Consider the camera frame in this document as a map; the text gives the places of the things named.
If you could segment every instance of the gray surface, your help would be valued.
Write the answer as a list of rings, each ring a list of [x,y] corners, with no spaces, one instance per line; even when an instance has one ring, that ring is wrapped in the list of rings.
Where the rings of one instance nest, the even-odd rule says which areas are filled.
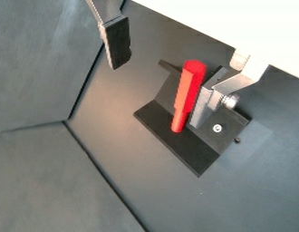
[[[95,14],[96,20],[106,24],[122,15],[119,0],[87,0],[90,8]]]
[[[198,179],[134,112],[168,77],[162,58],[212,70],[234,49],[135,3],[126,15],[132,60],[112,71],[103,55],[70,124],[150,230],[299,232],[299,80],[271,69],[241,91],[254,121]]]
[[[63,124],[0,133],[0,232],[143,231]]]
[[[100,46],[86,0],[0,1],[0,131],[68,119]]]

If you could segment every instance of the red lever handle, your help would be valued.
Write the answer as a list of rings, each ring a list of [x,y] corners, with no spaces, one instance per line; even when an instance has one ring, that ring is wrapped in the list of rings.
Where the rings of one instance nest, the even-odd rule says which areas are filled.
[[[200,61],[186,61],[175,97],[175,117],[172,122],[174,132],[180,132],[184,128],[204,79],[206,70],[207,66]]]

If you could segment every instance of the gray floor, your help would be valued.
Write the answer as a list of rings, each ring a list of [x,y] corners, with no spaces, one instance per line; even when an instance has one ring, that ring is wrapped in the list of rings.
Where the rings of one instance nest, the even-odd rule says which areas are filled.
[[[0,232],[143,231],[64,124],[0,133]]]
[[[134,112],[168,77],[160,59],[200,59],[211,71],[234,48],[134,2],[126,9],[132,60],[112,71],[103,54],[70,122],[112,183],[151,231],[299,232],[299,80],[271,68],[241,91],[254,121],[196,178]]]

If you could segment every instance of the screw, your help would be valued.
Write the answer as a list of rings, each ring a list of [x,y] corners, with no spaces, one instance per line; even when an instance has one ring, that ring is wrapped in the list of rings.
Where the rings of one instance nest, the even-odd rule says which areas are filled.
[[[237,143],[241,143],[241,137],[238,137],[238,138],[235,139],[235,142],[237,142]]]
[[[215,132],[215,133],[219,133],[222,130],[223,130],[222,125],[220,125],[220,124],[216,124],[216,125],[214,126],[214,132]]]

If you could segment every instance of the gray wall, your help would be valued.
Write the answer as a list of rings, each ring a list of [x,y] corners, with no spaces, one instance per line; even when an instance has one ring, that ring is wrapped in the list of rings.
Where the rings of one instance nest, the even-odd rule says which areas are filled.
[[[254,121],[196,178],[134,112],[168,76],[160,59],[200,59],[211,71],[234,49],[136,3],[126,14],[132,60],[112,71],[102,55],[70,121],[114,185],[151,231],[299,231],[299,80],[271,68],[241,91]]]
[[[100,46],[86,0],[0,1],[0,131],[68,119]]]

